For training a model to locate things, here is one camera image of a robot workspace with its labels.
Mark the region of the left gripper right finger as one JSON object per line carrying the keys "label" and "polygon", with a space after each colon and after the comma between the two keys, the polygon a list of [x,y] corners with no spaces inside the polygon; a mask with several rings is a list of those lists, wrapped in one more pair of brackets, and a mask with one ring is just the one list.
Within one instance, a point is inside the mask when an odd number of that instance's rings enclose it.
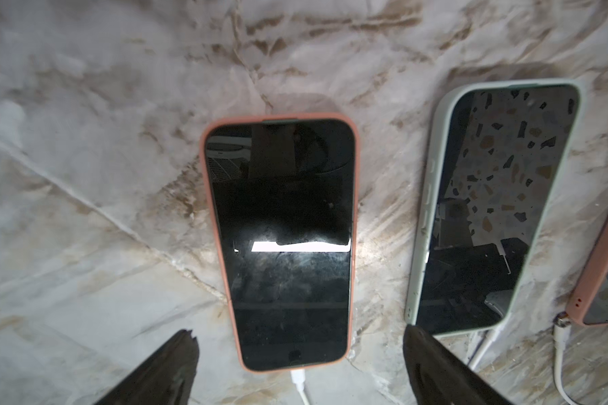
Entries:
{"label": "left gripper right finger", "polygon": [[511,404],[424,329],[408,325],[402,349],[418,404]]}

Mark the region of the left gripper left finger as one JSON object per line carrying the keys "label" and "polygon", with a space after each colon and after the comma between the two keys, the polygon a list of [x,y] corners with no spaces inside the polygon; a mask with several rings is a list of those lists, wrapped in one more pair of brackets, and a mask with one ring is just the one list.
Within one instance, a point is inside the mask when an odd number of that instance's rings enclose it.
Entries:
{"label": "left gripper left finger", "polygon": [[198,340],[190,330],[182,329],[97,402],[187,404],[198,362]]}

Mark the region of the phone pink case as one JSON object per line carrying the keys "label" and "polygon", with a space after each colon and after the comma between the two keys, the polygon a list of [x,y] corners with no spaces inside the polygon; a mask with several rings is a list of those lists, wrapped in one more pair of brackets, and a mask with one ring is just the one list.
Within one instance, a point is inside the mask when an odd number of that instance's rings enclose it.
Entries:
{"label": "phone pink case", "polygon": [[339,113],[212,123],[200,158],[241,365],[341,360],[351,346],[359,136]]}
{"label": "phone pink case", "polygon": [[581,326],[608,325],[608,219],[570,297],[566,313]]}

